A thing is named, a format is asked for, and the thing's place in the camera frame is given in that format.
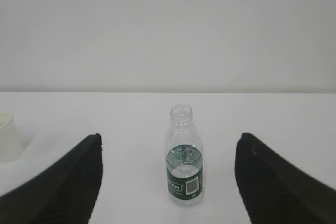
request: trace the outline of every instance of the white table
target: white table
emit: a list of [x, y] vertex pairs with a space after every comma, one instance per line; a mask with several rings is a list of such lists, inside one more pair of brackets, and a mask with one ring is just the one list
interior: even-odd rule
[[[192, 208], [167, 193], [163, 140], [176, 103], [193, 107], [204, 142], [205, 195]], [[242, 132], [336, 188], [334, 94], [0, 93], [0, 111], [14, 114], [26, 143], [57, 122], [102, 135], [104, 177], [91, 224], [250, 223], [234, 177]]]

